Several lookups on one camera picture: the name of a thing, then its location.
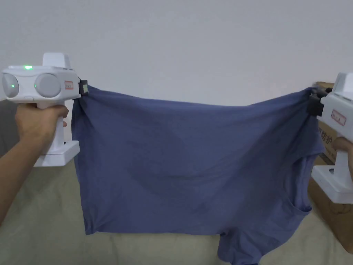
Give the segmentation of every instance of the white handheld device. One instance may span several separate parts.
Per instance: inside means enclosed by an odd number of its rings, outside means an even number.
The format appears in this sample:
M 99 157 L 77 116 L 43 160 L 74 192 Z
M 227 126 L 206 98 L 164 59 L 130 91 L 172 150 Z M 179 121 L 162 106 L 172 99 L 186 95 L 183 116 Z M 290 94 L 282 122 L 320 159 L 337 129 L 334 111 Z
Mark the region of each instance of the white handheld device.
M 340 73 L 330 93 L 320 99 L 317 119 L 353 142 L 353 73 Z M 353 204 L 347 153 L 337 152 L 334 166 L 314 166 L 313 179 L 334 203 Z
M 2 75 L 7 100 L 15 103 L 36 103 L 44 109 L 64 105 L 65 100 L 80 98 L 87 92 L 87 82 L 71 69 L 69 57 L 62 53 L 45 53 L 42 66 L 9 66 Z M 64 143 L 63 118 L 59 118 L 55 137 L 35 167 L 64 166 L 80 151 L 78 141 Z

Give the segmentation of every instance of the cardboard box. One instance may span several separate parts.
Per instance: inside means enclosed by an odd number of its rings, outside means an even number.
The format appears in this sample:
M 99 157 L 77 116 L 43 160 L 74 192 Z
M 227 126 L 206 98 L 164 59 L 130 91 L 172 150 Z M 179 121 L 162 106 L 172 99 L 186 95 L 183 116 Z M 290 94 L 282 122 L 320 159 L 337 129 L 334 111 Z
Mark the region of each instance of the cardboard box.
M 317 84 L 323 89 L 333 87 L 333 83 Z M 322 122 L 319 122 L 319 132 L 326 150 L 317 157 L 315 165 L 334 165 L 337 152 L 332 148 L 332 142 L 337 138 L 337 133 Z M 348 253 L 353 254 L 353 205 L 334 204 L 313 179 L 309 182 L 308 192 L 336 238 Z

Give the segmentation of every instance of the red label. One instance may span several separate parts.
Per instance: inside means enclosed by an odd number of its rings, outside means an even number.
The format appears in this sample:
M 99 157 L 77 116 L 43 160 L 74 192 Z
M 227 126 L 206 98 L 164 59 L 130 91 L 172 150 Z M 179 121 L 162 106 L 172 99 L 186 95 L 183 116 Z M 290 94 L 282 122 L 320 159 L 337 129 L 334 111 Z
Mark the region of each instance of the red label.
M 346 117 L 343 116 L 341 113 L 339 113 L 336 110 L 333 110 L 331 113 L 331 118 L 333 118 L 338 124 L 344 126 L 346 124 Z
M 73 82 L 65 81 L 65 89 L 73 89 Z

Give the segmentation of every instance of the device handle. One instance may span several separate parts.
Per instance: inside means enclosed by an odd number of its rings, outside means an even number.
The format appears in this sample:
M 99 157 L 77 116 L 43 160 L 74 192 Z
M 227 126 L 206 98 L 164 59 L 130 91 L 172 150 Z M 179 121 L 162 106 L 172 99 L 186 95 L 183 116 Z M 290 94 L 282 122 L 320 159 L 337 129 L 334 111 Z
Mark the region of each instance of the device handle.
M 64 101 L 62 102 L 55 102 L 55 103 L 50 103 L 50 102 L 41 102 L 37 103 L 37 108 L 40 109 L 45 109 L 54 105 L 65 105 Z M 59 117 L 57 122 L 56 122 L 56 130 L 55 130 L 55 135 L 54 139 L 48 148 L 46 152 L 44 152 L 43 155 L 45 154 L 57 154 L 58 149 L 64 145 L 64 118 Z
M 353 189 L 353 182 L 348 168 L 347 152 L 337 151 L 334 178 L 341 186 Z

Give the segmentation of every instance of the forearm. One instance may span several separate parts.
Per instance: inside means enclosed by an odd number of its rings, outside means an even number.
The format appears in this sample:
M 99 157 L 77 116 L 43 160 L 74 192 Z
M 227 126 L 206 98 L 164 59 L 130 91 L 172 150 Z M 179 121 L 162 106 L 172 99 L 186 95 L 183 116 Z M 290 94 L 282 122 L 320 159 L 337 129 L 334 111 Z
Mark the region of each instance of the forearm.
M 41 143 L 22 139 L 0 158 L 0 225 L 41 153 Z

